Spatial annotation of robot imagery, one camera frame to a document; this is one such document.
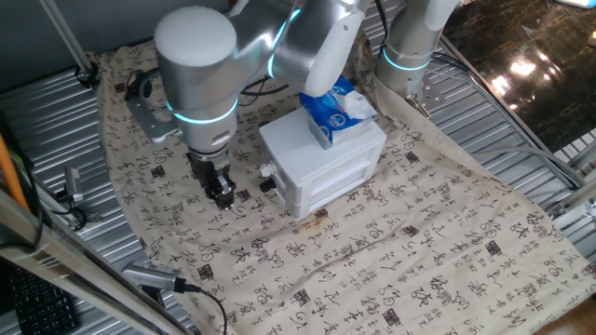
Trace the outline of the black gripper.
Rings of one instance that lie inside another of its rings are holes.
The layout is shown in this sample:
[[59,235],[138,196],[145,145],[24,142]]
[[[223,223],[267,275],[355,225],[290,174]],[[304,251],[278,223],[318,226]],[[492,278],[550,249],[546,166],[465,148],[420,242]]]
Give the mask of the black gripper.
[[229,178],[228,152],[189,151],[188,158],[192,172],[201,186],[206,188],[208,198],[215,202],[217,208],[230,209],[234,205],[236,184]]

